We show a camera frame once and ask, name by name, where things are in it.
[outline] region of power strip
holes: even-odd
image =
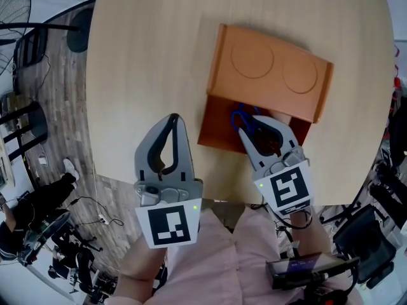
[[[100,222],[105,225],[109,225],[109,221],[101,213],[99,214]]]

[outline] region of white sneaker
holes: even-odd
[[[79,180],[79,173],[75,170],[75,166],[72,164],[72,161],[65,158],[64,159],[65,173],[71,174],[76,180]]]

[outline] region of wire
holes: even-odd
[[[34,208],[34,205],[25,198],[27,195],[23,196],[22,198],[14,198],[14,199],[11,199],[11,200],[8,200],[8,201],[6,200],[6,202],[4,202],[1,206],[3,207],[3,205],[6,205],[8,202],[15,201],[15,200],[17,201],[17,204],[19,204],[21,200],[24,200],[24,201],[28,202],[32,207],[32,220],[28,224],[28,228],[32,230],[31,224],[34,221],[34,219],[36,218],[36,209]]]
[[[108,266],[108,265],[107,265],[106,263],[104,263],[104,262],[101,262],[101,261],[98,261],[98,260],[94,260],[94,262],[100,263],[100,264],[104,265],[105,267],[108,267],[108,268],[111,268],[112,270],[116,270],[117,272],[120,272],[119,269],[116,269],[116,268],[114,268],[114,267]]]
[[[95,160],[93,158],[93,153],[92,153],[92,168],[93,168],[93,181],[95,182],[95,198],[96,198],[96,210],[97,214],[100,214],[99,210],[99,202],[97,201],[97,186],[96,186],[96,173],[95,173]]]
[[[284,219],[282,219],[279,215],[277,215],[277,214],[273,211],[273,209],[272,209],[272,212],[273,212],[274,216],[276,216],[277,219],[280,220],[281,223],[283,223],[283,225],[285,225],[285,226],[287,226],[288,228],[291,228],[291,229],[305,229],[305,228],[307,228],[309,225],[311,225],[311,223],[312,223],[312,215],[311,215],[310,212],[308,212],[308,211],[306,211],[306,210],[300,210],[300,211],[305,214],[306,220],[308,220],[307,214],[310,216],[310,220],[305,224],[305,226],[302,226],[302,227],[294,226],[294,225],[289,224],[289,223],[286,222]]]
[[[279,231],[283,231],[286,233],[287,238],[290,241],[291,247],[293,249],[294,257],[297,257],[297,258],[300,257],[300,253],[298,252],[298,249],[296,247],[294,247],[294,245],[293,245],[293,243],[294,243],[293,236],[290,234],[287,227],[280,226]]]
[[[359,268],[358,266],[354,266],[350,268],[350,272],[352,273],[353,280],[351,286],[345,290],[346,295],[349,295],[352,289],[356,286],[357,280],[359,279]]]
[[[266,207],[267,205],[268,205],[268,203],[267,202],[265,203],[265,197],[261,196],[261,204],[260,205],[251,205],[250,208],[253,210],[259,210],[260,208],[264,208],[268,212],[267,207]]]
[[[105,213],[106,213],[106,215],[109,217],[109,219],[110,219],[110,221],[107,223],[108,225],[110,225],[112,222],[114,222],[116,225],[118,225],[118,226],[124,226],[125,224],[124,224],[124,222],[122,221],[122,220],[120,220],[120,219],[118,219],[118,218],[112,218],[110,215],[109,215],[109,212],[106,210],[106,207],[104,206],[104,205],[102,205],[101,203],[99,203],[98,201],[96,201],[95,199],[93,199],[92,197],[90,197],[90,196],[81,196],[81,197],[79,197],[78,199],[75,199],[74,201],[72,201],[69,205],[68,205],[68,207],[69,206],[71,206],[71,205],[74,205],[75,203],[77,203],[80,199],[89,199],[89,200],[92,200],[93,202],[96,202],[96,204],[98,204],[98,205],[100,205],[102,208],[103,208],[103,210],[105,211]],[[90,224],[96,224],[96,223],[103,223],[102,221],[101,221],[102,219],[99,219],[99,220],[97,220],[97,221],[93,221],[93,222],[86,222],[86,223],[81,223],[81,224],[78,224],[78,225],[90,225]]]
[[[336,234],[336,231],[333,231],[333,226],[332,225],[325,225],[324,227],[330,227],[331,228],[331,234]]]
[[[36,94],[35,94],[34,99],[33,99],[32,101],[37,100],[39,90],[44,86],[45,79],[46,79],[46,77],[48,76],[48,74],[50,73],[50,70],[51,70],[50,58],[48,58],[48,55],[45,54],[45,53],[44,53],[44,57],[46,57],[46,62],[48,63],[48,70],[47,70],[47,72],[46,72],[46,74],[45,74],[45,76],[44,76],[43,82],[42,82],[42,83],[40,84],[40,86],[36,89]]]

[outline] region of round table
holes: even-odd
[[[137,146],[176,112],[186,123],[204,197],[261,202],[247,156],[197,145],[220,23],[275,36],[334,63],[325,110],[303,147],[315,203],[350,203],[375,158],[392,95],[386,0],[97,0],[86,65],[97,173],[134,183]]]

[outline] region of wooden floor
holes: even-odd
[[[53,23],[69,24],[81,9],[59,17]],[[41,147],[36,146],[27,152],[33,176],[40,179],[40,185],[59,180],[64,169],[64,158],[69,158],[79,172],[78,188],[65,202],[67,206],[80,196],[96,198],[96,190],[86,117],[86,52],[71,52],[66,44],[66,35],[64,30],[48,31],[46,56],[51,68],[42,88],[38,90],[49,68],[46,57],[40,63],[18,71],[18,83],[26,104],[35,99],[38,92],[37,101],[43,107],[48,122],[49,137],[43,146],[48,167],[38,162]],[[106,128],[106,134],[109,134],[109,128]],[[23,142],[30,139],[32,137],[27,134]],[[111,217],[122,220],[124,226],[96,223],[80,226],[79,231],[85,238],[96,236],[98,240],[95,244],[104,249],[101,253],[94,252],[95,267],[117,275],[112,268],[119,268],[120,259],[141,232],[134,211],[136,195],[131,184],[99,175],[95,177],[98,201],[107,208]],[[75,224],[99,220],[96,204],[92,200],[81,199],[69,209]]]

